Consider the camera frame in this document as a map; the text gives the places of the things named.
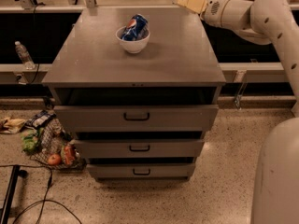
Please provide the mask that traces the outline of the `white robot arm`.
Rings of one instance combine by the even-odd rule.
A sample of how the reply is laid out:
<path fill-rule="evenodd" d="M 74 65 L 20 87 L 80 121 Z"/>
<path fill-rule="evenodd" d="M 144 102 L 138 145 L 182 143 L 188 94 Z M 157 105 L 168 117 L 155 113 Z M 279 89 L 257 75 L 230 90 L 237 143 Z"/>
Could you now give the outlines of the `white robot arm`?
<path fill-rule="evenodd" d="M 258 45 L 274 46 L 299 99 L 299 26 L 287 0 L 172 0 L 205 23 Z M 299 224 L 299 117 L 266 137 L 256 168 L 250 224 Z"/>

